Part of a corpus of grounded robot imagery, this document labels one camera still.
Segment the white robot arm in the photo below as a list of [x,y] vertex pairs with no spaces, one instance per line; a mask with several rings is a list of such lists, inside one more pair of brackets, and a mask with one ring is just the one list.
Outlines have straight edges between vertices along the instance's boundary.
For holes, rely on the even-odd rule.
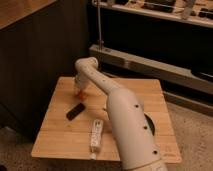
[[93,82],[107,95],[106,110],[123,170],[168,171],[135,93],[99,72],[95,57],[78,59],[75,68],[80,91]]

